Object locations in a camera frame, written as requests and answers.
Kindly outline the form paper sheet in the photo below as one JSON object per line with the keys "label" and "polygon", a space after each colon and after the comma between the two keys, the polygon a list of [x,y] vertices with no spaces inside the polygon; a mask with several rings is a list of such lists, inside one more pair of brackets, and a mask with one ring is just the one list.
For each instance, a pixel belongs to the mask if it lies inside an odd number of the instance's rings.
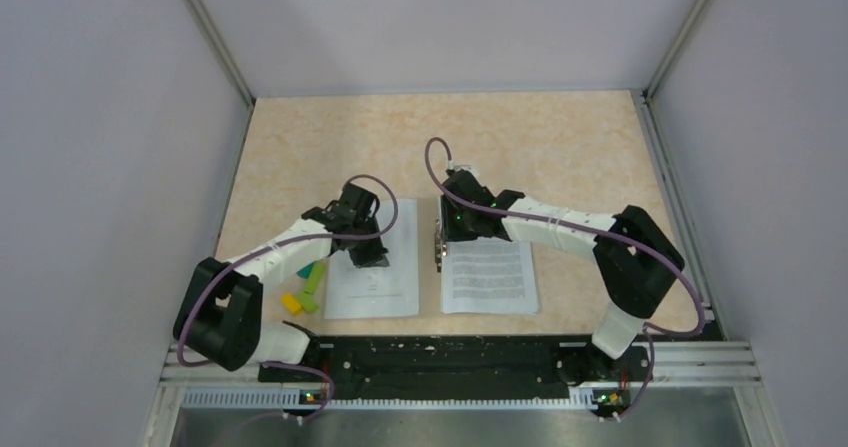
{"label": "form paper sheet", "polygon": [[419,314],[418,203],[398,201],[399,216],[382,237],[386,267],[357,268],[346,253],[328,261],[324,317],[328,320]]}

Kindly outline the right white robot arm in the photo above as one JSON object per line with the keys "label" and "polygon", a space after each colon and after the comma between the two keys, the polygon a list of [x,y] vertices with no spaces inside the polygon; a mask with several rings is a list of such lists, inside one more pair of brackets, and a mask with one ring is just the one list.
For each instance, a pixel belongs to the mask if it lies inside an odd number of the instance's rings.
{"label": "right white robot arm", "polygon": [[612,379],[626,367],[625,351],[685,266],[644,209],[628,205],[619,213],[597,214],[544,204],[509,189],[493,194],[470,170],[459,168],[448,170],[441,187],[443,234],[449,242],[529,242],[594,263],[609,303],[592,334],[586,364],[600,379]]}

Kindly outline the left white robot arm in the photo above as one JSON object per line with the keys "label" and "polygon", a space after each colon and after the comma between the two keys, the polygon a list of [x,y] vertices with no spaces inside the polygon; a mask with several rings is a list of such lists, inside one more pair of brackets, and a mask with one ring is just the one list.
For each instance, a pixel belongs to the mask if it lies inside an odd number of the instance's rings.
{"label": "left white robot arm", "polygon": [[250,364],[282,364],[297,380],[319,371],[312,334],[287,322],[266,322],[266,289],[337,252],[357,267],[385,267],[387,229],[376,219],[376,194],[349,180],[337,199],[312,207],[270,240],[229,260],[207,257],[194,268],[172,328],[179,365],[216,365],[233,372]]}

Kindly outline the printed text paper sheet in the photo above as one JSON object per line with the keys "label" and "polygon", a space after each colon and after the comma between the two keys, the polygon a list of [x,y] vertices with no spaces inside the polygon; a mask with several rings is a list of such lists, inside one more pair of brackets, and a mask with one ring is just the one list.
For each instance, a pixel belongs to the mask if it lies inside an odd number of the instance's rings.
{"label": "printed text paper sheet", "polygon": [[441,263],[444,314],[532,315],[540,310],[528,242],[449,242]]}

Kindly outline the beige file folder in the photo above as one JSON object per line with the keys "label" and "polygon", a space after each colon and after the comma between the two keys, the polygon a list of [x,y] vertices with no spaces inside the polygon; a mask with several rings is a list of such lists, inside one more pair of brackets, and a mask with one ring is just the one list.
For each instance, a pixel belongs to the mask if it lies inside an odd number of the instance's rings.
{"label": "beige file folder", "polygon": [[[414,199],[418,203],[418,268],[419,268],[419,314],[411,317],[432,317],[441,312],[441,273],[436,272],[434,263],[435,221],[440,219],[434,199]],[[399,216],[399,206],[385,203],[377,212],[376,219],[381,227],[391,229]]]}

